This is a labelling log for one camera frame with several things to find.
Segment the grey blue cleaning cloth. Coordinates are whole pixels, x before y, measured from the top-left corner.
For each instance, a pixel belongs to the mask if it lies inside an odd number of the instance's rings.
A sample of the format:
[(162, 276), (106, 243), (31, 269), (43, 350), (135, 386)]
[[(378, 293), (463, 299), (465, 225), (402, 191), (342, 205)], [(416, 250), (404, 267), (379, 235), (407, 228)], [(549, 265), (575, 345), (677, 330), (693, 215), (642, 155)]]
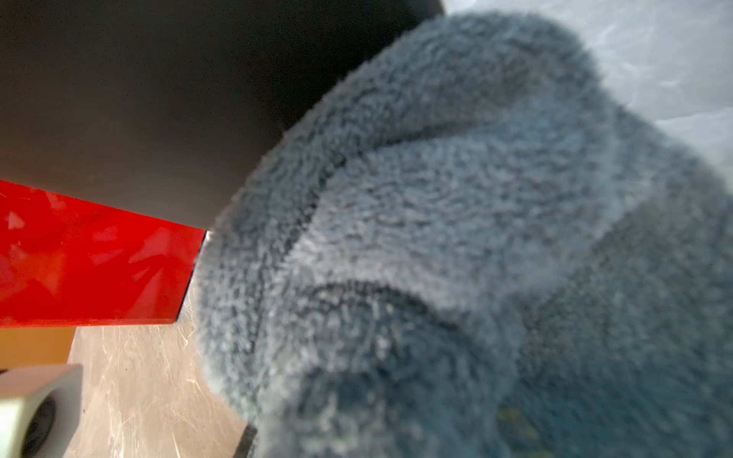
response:
[(732, 190), (563, 26), (468, 13), (328, 93), (196, 269), (254, 457), (728, 457)]

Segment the red coffee machine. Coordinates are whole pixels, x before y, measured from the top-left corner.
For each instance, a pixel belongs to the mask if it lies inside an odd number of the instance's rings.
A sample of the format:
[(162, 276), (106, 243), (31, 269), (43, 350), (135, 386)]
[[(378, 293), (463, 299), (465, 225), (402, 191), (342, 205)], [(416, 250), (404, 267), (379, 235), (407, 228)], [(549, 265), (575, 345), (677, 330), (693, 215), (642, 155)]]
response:
[(1, 326), (173, 324), (204, 236), (4, 181)]

